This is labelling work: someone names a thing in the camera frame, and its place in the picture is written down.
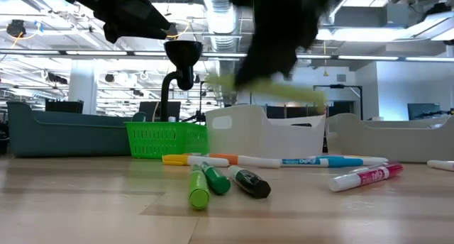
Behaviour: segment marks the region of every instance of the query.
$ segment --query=funnel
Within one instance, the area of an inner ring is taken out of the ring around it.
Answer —
[[[169,60],[177,67],[177,71],[169,73],[162,81],[161,90],[161,121],[168,121],[167,102],[169,100],[169,85],[173,79],[183,91],[194,86],[194,70],[192,67],[199,60],[204,46],[196,41],[169,41],[164,44]]]
[[[187,91],[194,86],[194,71],[192,67],[199,60],[204,46],[197,41],[169,41],[164,44],[169,60],[182,73],[178,78],[178,87]]]

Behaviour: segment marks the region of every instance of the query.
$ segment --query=storage bin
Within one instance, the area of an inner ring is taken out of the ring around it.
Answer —
[[[32,111],[9,101],[11,152],[17,157],[131,155],[125,123],[129,117]],[[137,113],[136,121],[145,119]]]
[[[342,113],[328,118],[326,126],[330,153],[385,157],[399,162],[454,159],[453,117],[371,123]]]
[[[261,106],[242,105],[206,112],[206,125],[210,153],[301,159],[323,150],[325,116],[268,119]]]
[[[126,123],[131,154],[161,159],[163,155],[207,154],[206,126],[193,123]]]

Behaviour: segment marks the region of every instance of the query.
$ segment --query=yellow cable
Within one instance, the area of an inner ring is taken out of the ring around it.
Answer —
[[[9,49],[13,49],[13,48],[14,48],[14,46],[15,46],[16,43],[19,41],[19,38],[21,37],[22,34],[23,34],[23,32],[21,31],[21,32],[19,33],[19,36],[18,36],[17,38],[15,38],[13,45],[12,45]]]
[[[177,35],[168,35],[167,37],[168,37],[168,38],[178,38],[179,36],[185,34],[186,31],[189,29],[189,26],[191,25],[191,24],[189,23],[189,21],[187,21],[186,23],[187,23],[187,24],[186,24],[186,28],[184,29],[183,32],[181,32],[180,34],[177,34]]]
[[[36,33],[34,33],[33,35],[31,35],[31,36],[29,36],[27,38],[21,38],[21,35],[23,34],[22,32],[17,38],[15,38],[15,37],[13,37],[12,35],[9,35],[9,34],[8,35],[9,35],[10,38],[14,38],[14,39],[17,39],[17,40],[27,40],[27,39],[30,39],[30,38],[34,37],[36,34],[38,34],[38,32],[40,32],[40,26],[37,25],[36,26]]]

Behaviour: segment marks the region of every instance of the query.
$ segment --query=white pillar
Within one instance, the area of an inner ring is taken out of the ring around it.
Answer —
[[[447,45],[446,46],[446,57],[454,57],[454,45]],[[451,108],[454,108],[454,70],[452,67],[448,68],[450,71],[450,101],[451,101]]]
[[[98,74],[93,60],[72,60],[69,101],[83,101],[83,114],[96,114]]]
[[[446,57],[454,57],[454,45],[446,46]]]

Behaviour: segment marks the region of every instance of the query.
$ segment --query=marker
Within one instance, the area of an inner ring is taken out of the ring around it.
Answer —
[[[208,185],[215,194],[223,195],[230,189],[230,181],[218,169],[206,162],[200,164],[204,172]]]
[[[205,209],[208,206],[210,193],[204,173],[200,166],[192,165],[189,173],[189,204],[194,209]]]
[[[227,159],[230,165],[255,166],[279,169],[281,161],[279,159],[265,159],[244,155],[209,154],[209,157]]]
[[[230,166],[228,171],[235,183],[252,197],[264,199],[270,195],[270,185],[255,173],[238,166]]]
[[[369,167],[361,167],[361,168],[357,168],[356,170],[352,170],[349,173],[363,172],[363,171],[371,170],[371,169],[374,169],[374,168],[377,168],[377,167],[383,167],[383,166],[386,166],[386,165],[389,165],[389,163],[388,162],[383,162],[382,164],[379,164],[379,165],[372,165],[372,166],[369,166]]]
[[[307,159],[282,159],[282,167],[358,167],[364,162],[360,158],[339,155],[311,156]]]
[[[404,168],[400,164],[385,165],[363,172],[335,177],[330,179],[328,185],[331,191],[340,192],[389,179],[390,177],[398,175],[402,170],[404,170]]]
[[[430,160],[427,162],[427,166],[440,170],[454,171],[454,161],[446,162],[439,160]]]
[[[364,166],[373,166],[373,165],[379,165],[382,164],[383,162],[389,162],[387,158],[383,157],[368,157],[368,156],[357,156],[357,155],[334,155],[334,156],[339,156],[339,157],[344,157],[344,158],[357,158],[362,160],[362,164]]]
[[[210,158],[203,156],[193,156],[193,155],[163,155],[162,162],[164,165],[194,165],[201,164],[202,162],[207,162],[214,167],[228,167],[229,163],[227,159],[221,158]]]
[[[341,155],[312,156],[307,159],[265,159],[244,155],[209,154],[209,157],[227,159],[231,165],[279,169],[280,167],[358,167],[387,162],[385,158],[344,157]]]

